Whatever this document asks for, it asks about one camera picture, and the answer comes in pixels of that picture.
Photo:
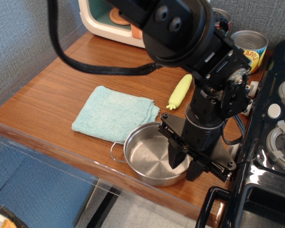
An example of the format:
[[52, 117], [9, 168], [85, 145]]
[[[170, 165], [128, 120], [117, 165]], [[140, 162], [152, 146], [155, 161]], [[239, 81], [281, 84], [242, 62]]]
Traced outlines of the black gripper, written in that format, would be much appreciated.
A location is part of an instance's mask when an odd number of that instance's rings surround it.
[[192, 158], [186, 180], [194, 181], [203, 172], [211, 172], [225, 182], [236, 168], [236, 163], [222, 143], [226, 120], [202, 122], [188, 105], [185, 118], [169, 113], [161, 115], [159, 131], [168, 138], [169, 165], [178, 167], [187, 156]]

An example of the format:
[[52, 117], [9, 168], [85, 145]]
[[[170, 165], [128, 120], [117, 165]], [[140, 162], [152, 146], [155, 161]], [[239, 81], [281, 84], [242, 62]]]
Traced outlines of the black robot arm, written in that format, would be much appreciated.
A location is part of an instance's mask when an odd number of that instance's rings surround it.
[[249, 60], [215, 27], [205, 0], [113, 0], [120, 15], [142, 31], [148, 55], [159, 65], [181, 67], [194, 77], [185, 118], [161, 115], [159, 131], [168, 138], [169, 165], [192, 157], [186, 178], [212, 172], [226, 181], [236, 168], [223, 151], [221, 136], [229, 118], [250, 104]]

